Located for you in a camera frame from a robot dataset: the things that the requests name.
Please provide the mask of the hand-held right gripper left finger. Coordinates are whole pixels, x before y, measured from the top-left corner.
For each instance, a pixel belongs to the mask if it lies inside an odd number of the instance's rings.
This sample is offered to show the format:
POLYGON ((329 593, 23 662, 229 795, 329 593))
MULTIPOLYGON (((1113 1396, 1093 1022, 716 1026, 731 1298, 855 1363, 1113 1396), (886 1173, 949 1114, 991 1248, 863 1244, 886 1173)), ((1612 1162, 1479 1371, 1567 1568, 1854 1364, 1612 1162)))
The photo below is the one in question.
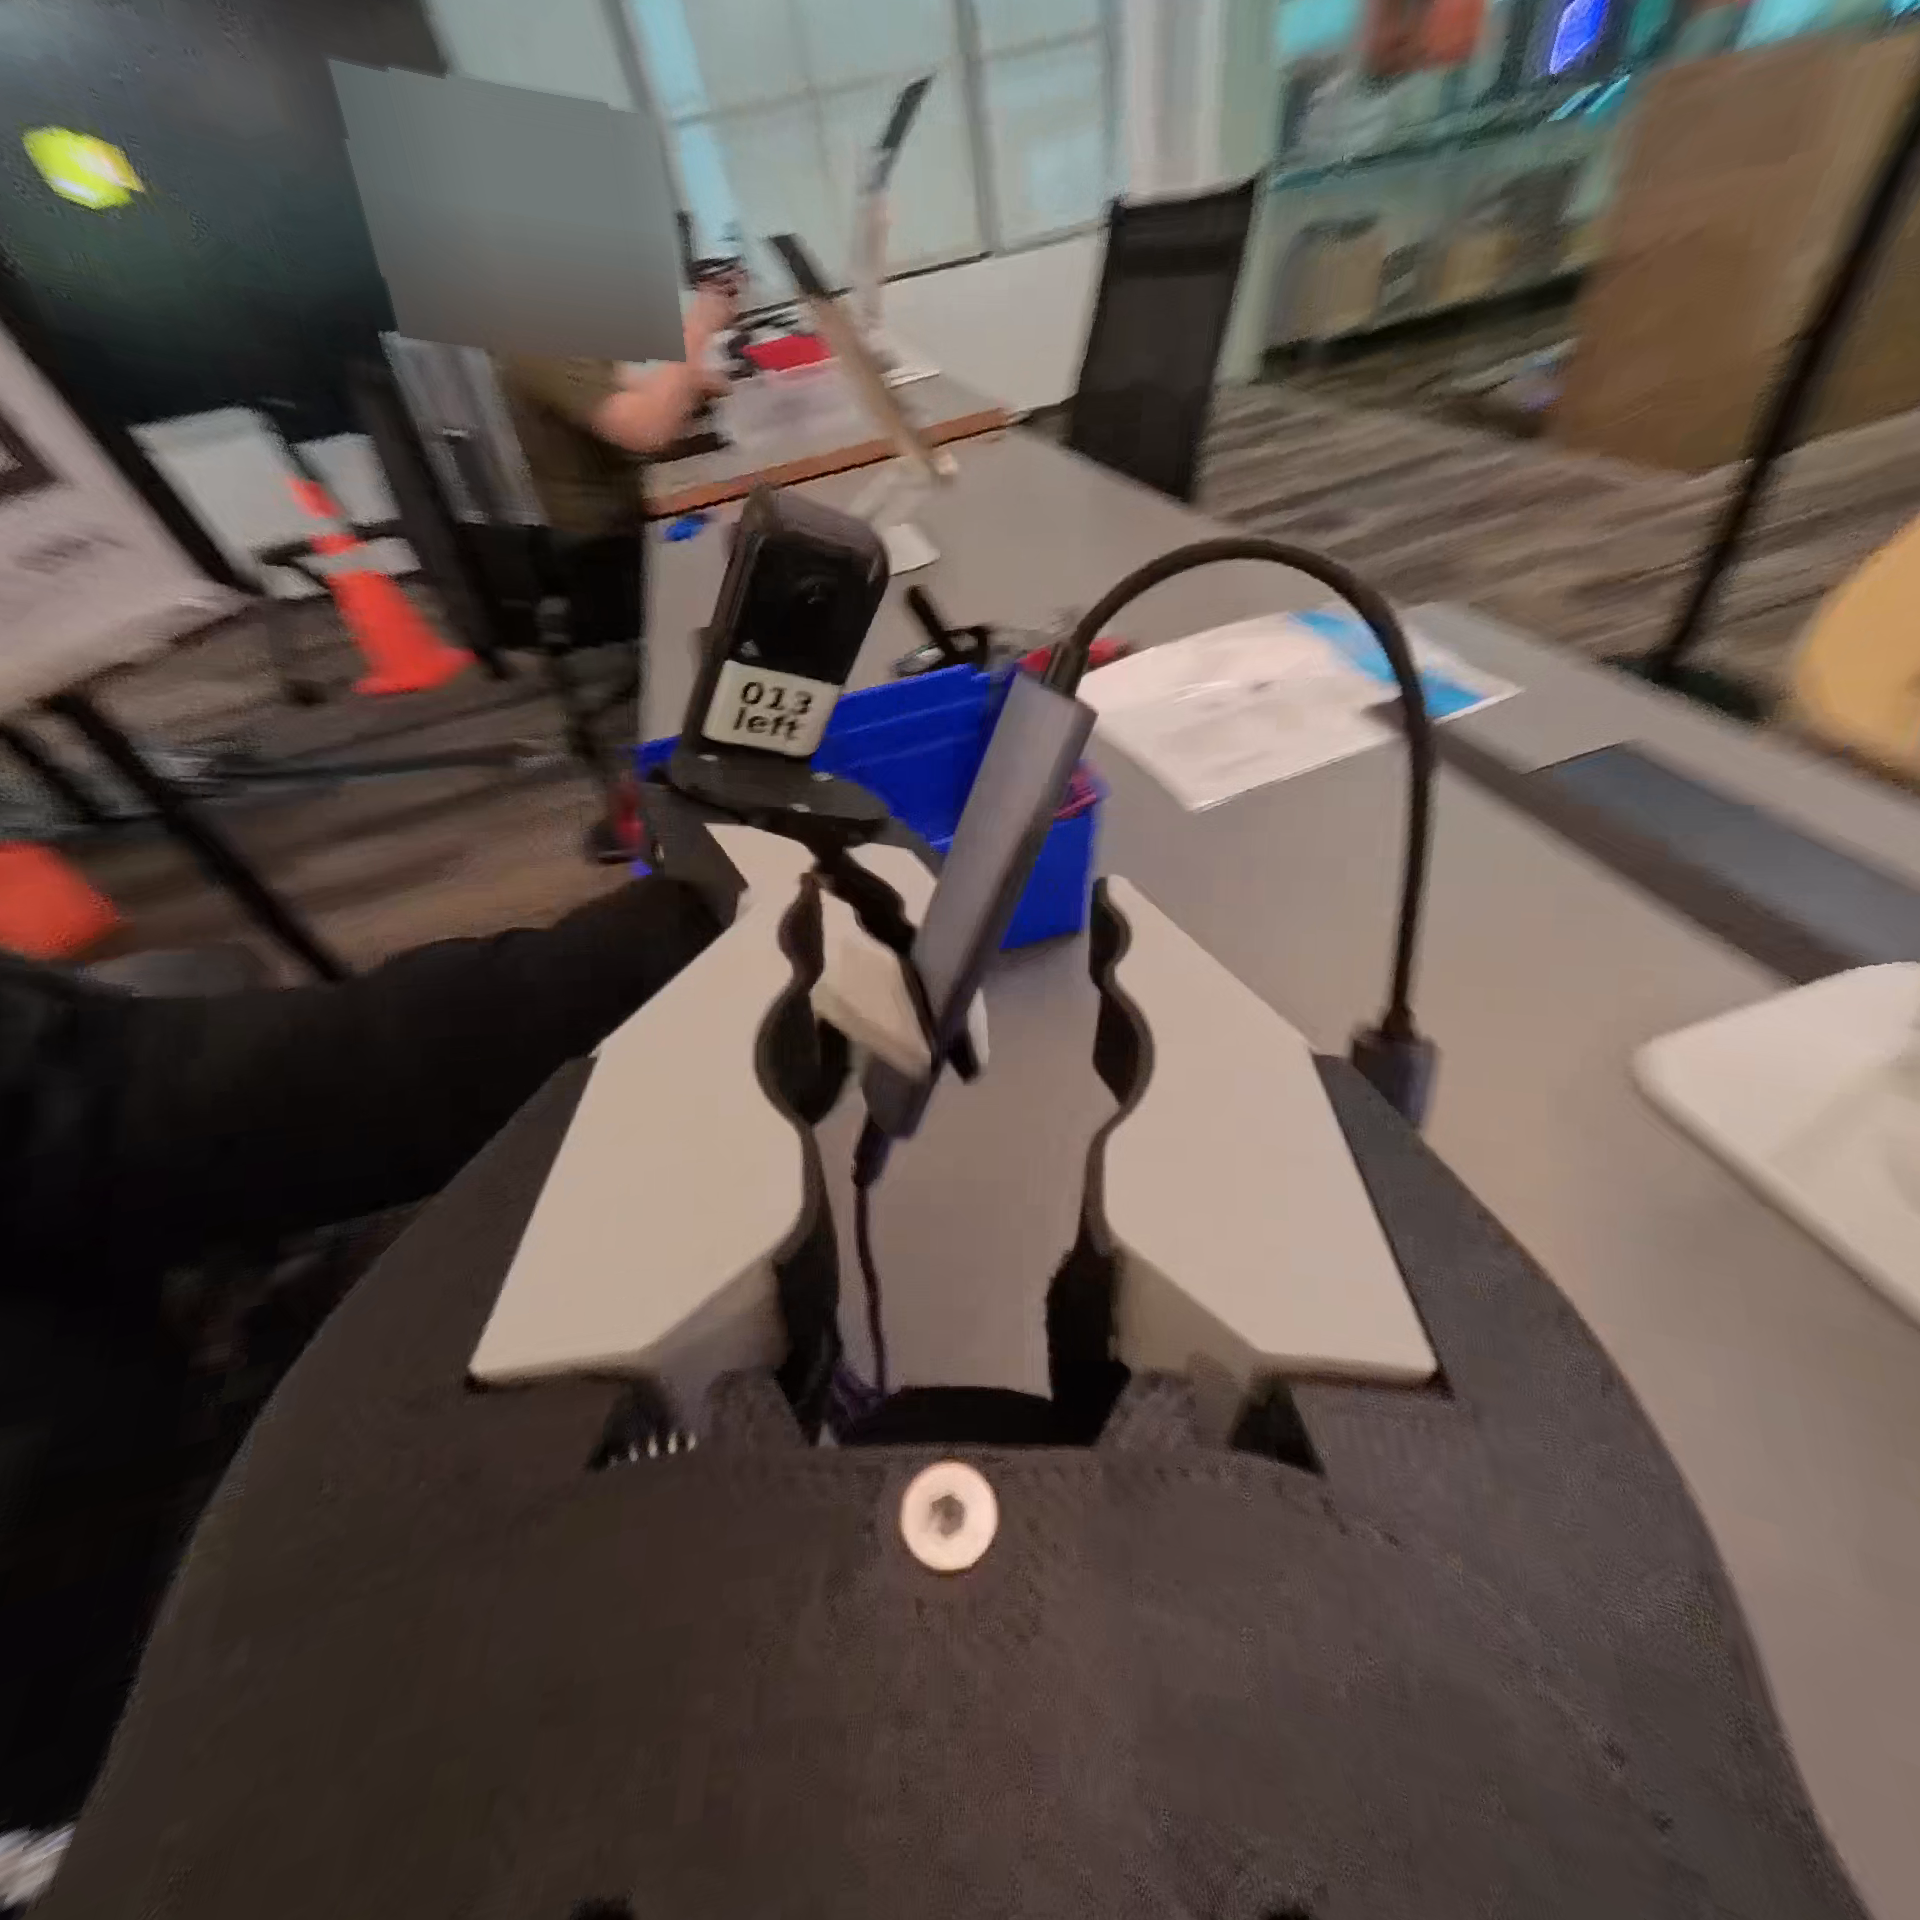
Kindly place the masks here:
POLYGON ((762 1064, 807 987, 819 884, 748 892, 733 926, 591 1056, 469 1357, 478 1385, 708 1385, 787 1350, 777 1257, 807 1157, 762 1064))

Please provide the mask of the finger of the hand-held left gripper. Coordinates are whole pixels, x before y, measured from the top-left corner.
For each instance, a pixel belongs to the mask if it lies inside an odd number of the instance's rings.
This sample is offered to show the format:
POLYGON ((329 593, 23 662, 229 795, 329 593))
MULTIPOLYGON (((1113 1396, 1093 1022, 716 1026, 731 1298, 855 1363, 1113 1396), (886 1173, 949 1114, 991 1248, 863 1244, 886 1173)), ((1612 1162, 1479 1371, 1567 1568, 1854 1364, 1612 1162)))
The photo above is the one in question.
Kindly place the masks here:
POLYGON ((994 949, 994 884, 961 857, 817 856, 823 971, 811 1009, 852 1048, 867 1114, 923 1114, 945 1073, 983 1075, 981 981, 994 949))

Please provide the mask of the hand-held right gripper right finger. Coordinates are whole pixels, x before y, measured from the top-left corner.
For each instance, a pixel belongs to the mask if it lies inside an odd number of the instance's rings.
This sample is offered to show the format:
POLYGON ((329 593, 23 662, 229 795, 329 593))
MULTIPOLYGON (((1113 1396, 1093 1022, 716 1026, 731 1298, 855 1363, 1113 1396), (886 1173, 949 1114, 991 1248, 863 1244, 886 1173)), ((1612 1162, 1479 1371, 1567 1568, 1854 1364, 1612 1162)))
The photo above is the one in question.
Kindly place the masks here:
POLYGON ((1211 1388, 1433 1385, 1433 1345, 1306 1035, 1126 878, 1094 886, 1079 1248, 1111 1355, 1211 1388))

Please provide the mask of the blue bin with marker label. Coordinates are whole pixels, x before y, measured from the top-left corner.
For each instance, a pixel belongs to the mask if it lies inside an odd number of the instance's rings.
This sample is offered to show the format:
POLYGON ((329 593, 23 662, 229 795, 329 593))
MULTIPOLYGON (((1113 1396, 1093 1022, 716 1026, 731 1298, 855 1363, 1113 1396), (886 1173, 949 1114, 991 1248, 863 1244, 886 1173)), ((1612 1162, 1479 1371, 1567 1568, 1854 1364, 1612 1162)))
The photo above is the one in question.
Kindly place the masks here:
MULTIPOLYGON (((820 773, 867 786, 923 843, 930 862, 942 865, 1011 674, 954 665, 847 691, 813 762, 820 773)), ((1105 798, 1097 770, 1081 762, 1002 942, 1009 953, 1089 928, 1105 798)))

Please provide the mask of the grey usb hub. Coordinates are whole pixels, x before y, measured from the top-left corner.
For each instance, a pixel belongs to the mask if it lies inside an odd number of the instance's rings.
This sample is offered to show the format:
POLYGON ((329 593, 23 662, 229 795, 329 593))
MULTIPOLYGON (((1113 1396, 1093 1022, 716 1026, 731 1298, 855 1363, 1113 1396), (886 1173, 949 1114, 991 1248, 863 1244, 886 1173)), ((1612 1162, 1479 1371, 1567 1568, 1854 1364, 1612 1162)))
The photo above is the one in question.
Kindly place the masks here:
POLYGON ((988 850, 999 857, 989 866, 991 908, 983 918, 983 934, 1004 934, 1028 883, 1043 838, 1052 826, 1066 786, 1070 760, 1086 746, 1090 712, 1074 698, 1089 674, 1094 640, 1117 613, 1198 569, 1230 562, 1270 564, 1323 586, 1373 638, 1399 691, 1399 720, 1405 760, 1405 826, 1399 883, 1399 918, 1390 957, 1386 1004, 1373 1024, 1355 1032, 1350 1065, 1381 1100, 1415 1129, 1429 1118, 1436 1045, 1419 1028, 1415 1013, 1417 971, 1423 944, 1426 892, 1433 862, 1433 786, 1437 770, 1436 724, 1423 694, 1422 670, 1413 653, 1401 614, 1386 595, 1345 562, 1302 544, 1263 536, 1217 536, 1178 544, 1146 561, 1105 589, 1076 618, 1070 630, 1052 645, 1039 688, 1028 691, 1028 677, 1013 674, 1015 707, 1043 720, 1035 748, 1015 746, 1013 773, 988 779, 988 850))

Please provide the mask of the orange traffic cone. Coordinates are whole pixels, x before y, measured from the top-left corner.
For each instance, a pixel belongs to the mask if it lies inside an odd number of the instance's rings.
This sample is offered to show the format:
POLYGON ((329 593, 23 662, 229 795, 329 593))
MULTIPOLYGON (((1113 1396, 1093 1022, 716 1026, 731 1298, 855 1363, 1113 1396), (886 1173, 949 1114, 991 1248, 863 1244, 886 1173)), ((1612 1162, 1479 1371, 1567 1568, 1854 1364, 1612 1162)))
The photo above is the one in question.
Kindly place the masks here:
POLYGON ((305 517, 299 561, 317 569, 364 667, 351 693, 390 700, 467 674, 474 657, 443 638, 389 572, 365 561, 364 539, 347 530, 323 483, 295 475, 287 489, 305 517))

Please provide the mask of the black mesh chair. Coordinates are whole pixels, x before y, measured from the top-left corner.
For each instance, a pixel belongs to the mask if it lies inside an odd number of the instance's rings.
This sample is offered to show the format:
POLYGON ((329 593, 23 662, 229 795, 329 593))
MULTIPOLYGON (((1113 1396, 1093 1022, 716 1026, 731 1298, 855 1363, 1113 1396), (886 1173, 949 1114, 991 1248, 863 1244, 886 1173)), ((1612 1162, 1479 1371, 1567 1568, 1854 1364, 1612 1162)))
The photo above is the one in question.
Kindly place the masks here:
POLYGON ((1117 200, 1063 443, 1181 502, 1195 493, 1241 260, 1263 181, 1117 200))

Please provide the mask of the white printed paper sheet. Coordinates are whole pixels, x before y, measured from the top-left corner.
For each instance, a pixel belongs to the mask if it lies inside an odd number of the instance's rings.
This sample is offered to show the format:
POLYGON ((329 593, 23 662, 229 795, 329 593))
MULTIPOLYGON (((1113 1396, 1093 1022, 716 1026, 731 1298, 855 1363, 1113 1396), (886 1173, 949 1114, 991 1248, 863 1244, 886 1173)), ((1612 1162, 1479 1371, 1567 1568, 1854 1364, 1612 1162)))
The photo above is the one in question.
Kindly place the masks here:
POLYGON ((1404 744, 1379 640, 1342 613, 1257 614, 1093 670, 1094 744, 1186 811, 1404 744))

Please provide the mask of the blue and white leaflet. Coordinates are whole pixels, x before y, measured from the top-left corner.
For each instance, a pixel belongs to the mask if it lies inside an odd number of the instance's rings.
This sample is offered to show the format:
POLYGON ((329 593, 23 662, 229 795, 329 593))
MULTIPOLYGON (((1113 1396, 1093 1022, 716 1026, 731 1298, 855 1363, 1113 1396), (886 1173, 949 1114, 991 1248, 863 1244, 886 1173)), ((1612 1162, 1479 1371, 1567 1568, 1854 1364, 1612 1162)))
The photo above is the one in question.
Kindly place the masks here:
MULTIPOLYGON (((1309 633, 1325 653, 1362 677, 1379 698, 1391 701, 1401 694, 1379 635, 1353 613, 1338 609, 1302 611, 1291 621, 1309 633)), ((1452 723, 1505 704, 1519 693, 1510 680, 1465 660, 1417 630, 1407 630, 1407 649, 1433 723, 1452 723)))

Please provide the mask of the white base acrylic leg stand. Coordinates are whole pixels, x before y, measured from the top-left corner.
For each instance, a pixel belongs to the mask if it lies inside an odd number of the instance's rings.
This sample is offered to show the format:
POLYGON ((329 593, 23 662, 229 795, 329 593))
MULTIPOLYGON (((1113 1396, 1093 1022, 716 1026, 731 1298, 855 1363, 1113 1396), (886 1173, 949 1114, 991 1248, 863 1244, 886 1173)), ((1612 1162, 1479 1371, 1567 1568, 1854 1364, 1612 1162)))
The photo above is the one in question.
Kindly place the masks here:
MULTIPOLYGON (((1918 778, 1918 526, 1815 613, 1791 720, 1918 778)), ((1881 1298, 1918 1317, 1918 965, 1851 966, 1649 1043, 1644 1098, 1881 1298)))

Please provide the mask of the large cardboard box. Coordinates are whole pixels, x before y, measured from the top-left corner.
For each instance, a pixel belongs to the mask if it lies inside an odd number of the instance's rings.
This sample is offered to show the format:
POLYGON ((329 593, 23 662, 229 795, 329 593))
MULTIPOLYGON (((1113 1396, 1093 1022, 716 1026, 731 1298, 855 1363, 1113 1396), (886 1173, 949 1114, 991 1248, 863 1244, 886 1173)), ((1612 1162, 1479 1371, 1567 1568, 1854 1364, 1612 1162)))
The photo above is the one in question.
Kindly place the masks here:
POLYGON ((1658 72, 1626 116, 1548 436, 1673 473, 1743 453, 1915 90, 1915 25, 1658 72))

